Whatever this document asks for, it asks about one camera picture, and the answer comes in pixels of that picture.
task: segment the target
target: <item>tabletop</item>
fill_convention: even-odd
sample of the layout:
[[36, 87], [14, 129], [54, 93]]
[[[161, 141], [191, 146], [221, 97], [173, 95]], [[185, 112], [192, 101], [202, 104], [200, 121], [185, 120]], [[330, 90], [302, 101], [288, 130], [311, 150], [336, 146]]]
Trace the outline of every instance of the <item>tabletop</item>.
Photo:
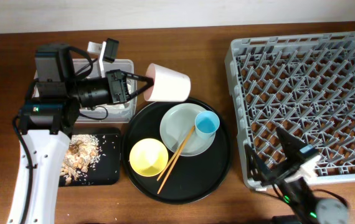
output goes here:
[[[227, 177], [215, 192], [198, 202], [168, 205], [152, 200], [122, 171], [115, 185], [59, 188], [56, 223], [256, 223], [292, 211], [273, 198], [251, 193], [243, 183], [234, 106], [224, 67], [230, 42], [244, 37], [353, 30], [355, 22], [0, 34], [0, 223], [6, 223], [9, 215], [19, 165], [19, 143], [11, 120], [35, 74], [37, 46], [66, 42], [86, 49], [88, 41], [102, 42], [108, 37], [119, 40], [118, 58], [132, 60], [138, 75], [144, 75], [150, 63], [187, 74], [192, 82], [190, 96], [222, 115], [234, 142], [234, 159]], [[146, 104], [139, 96], [136, 110]], [[122, 132], [126, 126], [119, 126]], [[351, 223], [355, 223], [355, 183], [317, 188], [346, 198]]]

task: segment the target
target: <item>food pieces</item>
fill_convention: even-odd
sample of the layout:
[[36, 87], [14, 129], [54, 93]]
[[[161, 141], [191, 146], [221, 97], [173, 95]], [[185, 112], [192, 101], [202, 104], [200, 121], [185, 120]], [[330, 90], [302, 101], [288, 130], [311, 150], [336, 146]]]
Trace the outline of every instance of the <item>food pieces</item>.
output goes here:
[[88, 167], [94, 168], [100, 160], [98, 150], [96, 136], [89, 134], [72, 136], [60, 170], [60, 176], [65, 177], [65, 185], [70, 185], [72, 180], [78, 181], [80, 176], [87, 177]]

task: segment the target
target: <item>blue cup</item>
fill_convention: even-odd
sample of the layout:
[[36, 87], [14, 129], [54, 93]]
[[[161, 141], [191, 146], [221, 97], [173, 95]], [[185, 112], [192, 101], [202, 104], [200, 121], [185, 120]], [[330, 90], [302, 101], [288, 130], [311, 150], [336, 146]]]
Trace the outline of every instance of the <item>blue cup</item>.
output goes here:
[[203, 111], [196, 116], [194, 122], [196, 133], [202, 139], [209, 139], [219, 128], [219, 117], [212, 111]]

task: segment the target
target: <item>white plate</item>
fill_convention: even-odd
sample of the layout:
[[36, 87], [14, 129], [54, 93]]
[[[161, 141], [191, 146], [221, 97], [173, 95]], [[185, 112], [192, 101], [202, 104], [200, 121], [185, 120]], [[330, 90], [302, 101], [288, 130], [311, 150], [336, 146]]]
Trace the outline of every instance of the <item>white plate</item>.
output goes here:
[[[159, 133], [165, 146], [170, 151], [176, 152], [176, 149], [182, 144], [191, 127], [193, 127], [197, 114], [203, 111], [205, 109], [199, 105], [181, 103], [166, 112], [161, 120]], [[203, 153], [211, 146], [214, 139], [215, 134], [209, 139], [203, 140], [194, 131], [181, 156], [196, 156]]]

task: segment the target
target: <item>round black tray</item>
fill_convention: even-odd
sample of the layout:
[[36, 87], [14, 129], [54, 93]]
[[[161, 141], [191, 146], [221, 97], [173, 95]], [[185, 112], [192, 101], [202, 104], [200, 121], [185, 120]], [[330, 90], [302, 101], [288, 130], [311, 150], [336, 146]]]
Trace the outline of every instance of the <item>round black tray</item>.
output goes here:
[[[194, 103], [218, 114], [199, 100], [189, 98], [185, 103]], [[222, 183], [232, 161], [230, 134], [218, 114], [220, 128], [210, 148], [197, 156], [181, 156], [159, 195], [157, 191], [163, 178], [157, 182], [158, 176], [142, 177], [134, 172], [129, 163], [131, 148], [145, 138], [162, 141], [159, 134], [161, 120], [169, 109], [178, 104], [180, 103], [152, 103], [136, 114], [123, 136], [121, 153], [123, 166], [132, 183], [150, 198], [171, 204], [194, 202], [208, 196]], [[168, 150], [168, 153], [171, 158], [172, 152]]]

